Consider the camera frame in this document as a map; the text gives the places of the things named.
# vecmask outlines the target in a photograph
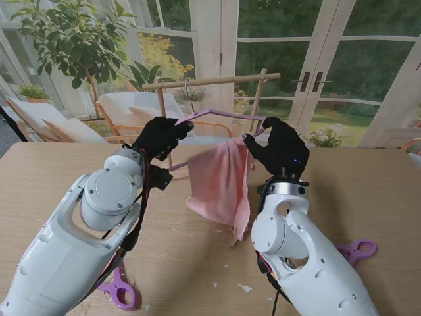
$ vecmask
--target cable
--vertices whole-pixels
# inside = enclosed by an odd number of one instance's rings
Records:
[[[272,308],[272,316],[275,316],[276,304],[278,303],[279,291],[276,291],[274,307]]]
[[[260,214],[260,213],[262,212],[262,210],[263,210],[263,207],[264,207],[264,201],[265,201],[266,196],[267,196],[267,194],[268,194],[268,189],[269,189],[269,186],[270,186],[272,183],[274,183],[274,182],[275,182],[278,178],[279,178],[279,177],[272,176],[272,177],[270,177],[270,178],[269,178],[269,180],[267,180],[267,181],[266,181],[266,183],[264,184],[264,187],[263,187],[263,189],[262,189],[262,193],[261,193],[261,195],[260,195],[260,199],[259,199],[259,206],[257,207],[257,214]],[[264,260],[263,256],[262,256],[260,253],[258,253],[258,254],[259,254],[260,258],[263,260],[263,263],[266,265],[266,268],[268,268],[268,270],[271,272],[271,271],[272,271],[272,269],[270,269],[269,264],[266,262],[266,260]],[[278,281],[276,281],[276,280],[275,280],[275,282],[276,282],[276,284],[277,284],[278,286],[276,287],[276,288],[277,288],[277,292],[276,292],[276,299],[275,299],[275,303],[274,303],[274,310],[273,310],[273,312],[272,312],[272,315],[274,315],[274,312],[275,312],[275,309],[276,309],[276,301],[277,301],[277,299],[278,299],[279,294],[281,294],[281,295],[282,295],[282,297],[283,297],[283,298],[284,298],[287,302],[289,302],[289,303],[292,305],[292,303],[291,303],[291,301],[289,300],[288,296],[284,293],[284,291],[282,291],[281,287],[279,286]]]
[[[128,144],[123,144],[123,148],[130,148]],[[149,159],[144,149],[139,150],[140,153],[140,165],[141,165],[141,173],[142,173],[142,191],[140,194],[135,198],[136,203],[140,197],[142,197],[141,205],[140,205],[140,212],[139,218],[137,220],[137,224],[135,225],[134,229],[127,234],[127,236],[123,239],[122,243],[120,244],[119,250],[117,250],[117,254],[114,259],[109,263],[109,265],[104,269],[101,273],[97,282],[91,287],[89,292],[77,303],[73,308],[79,305],[82,301],[84,301],[89,295],[91,295],[97,288],[100,286],[105,279],[121,264],[124,256],[127,252],[131,251],[137,243],[137,239],[139,237],[141,224],[143,222],[143,218],[145,216],[145,211],[147,207],[147,200],[149,198]],[[105,239],[112,230],[107,231],[101,239]]]
[[[143,187],[142,192],[138,195],[138,197],[136,197],[135,201],[137,201],[140,197],[142,197],[142,201],[140,205],[139,219],[137,220],[137,224],[135,225],[133,230],[123,239],[123,242],[120,245],[120,247],[126,252],[131,251],[137,243],[143,218],[146,212],[147,201],[149,198],[149,159],[144,149],[140,149],[139,153],[141,156]]]

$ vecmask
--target paper scrap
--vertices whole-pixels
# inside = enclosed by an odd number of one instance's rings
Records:
[[[251,288],[250,286],[247,286],[247,285],[241,285],[240,283],[237,283],[237,285],[238,286],[240,286],[240,287],[242,287],[243,288],[243,290],[246,292],[246,293],[248,293],[248,292],[250,292],[253,288]]]

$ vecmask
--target metal hook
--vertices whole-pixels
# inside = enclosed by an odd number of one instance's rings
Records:
[[[190,99],[189,90],[187,88],[188,82],[189,82],[189,80],[187,79],[187,77],[184,77],[184,88],[186,89],[186,96],[187,96],[188,100],[190,101],[191,110],[193,111],[193,113],[196,113],[195,107],[193,106],[193,102],[191,102],[191,99]]]

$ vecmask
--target french door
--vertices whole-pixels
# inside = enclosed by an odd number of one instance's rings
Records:
[[[226,9],[237,10],[235,44],[222,47],[235,50],[235,67],[222,70],[280,72],[280,82],[266,84],[259,114],[299,133],[338,123],[349,145],[374,146],[421,62],[415,0],[240,0]],[[234,87],[234,109],[253,101],[253,88]]]

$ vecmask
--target round joint cover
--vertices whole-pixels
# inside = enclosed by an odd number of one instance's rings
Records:
[[[86,201],[92,209],[104,215],[124,213],[136,198],[137,187],[131,185],[133,181],[125,172],[99,169],[87,181]]]
[[[284,221],[279,216],[261,213],[251,228],[251,241],[258,252],[272,254],[285,239]]]

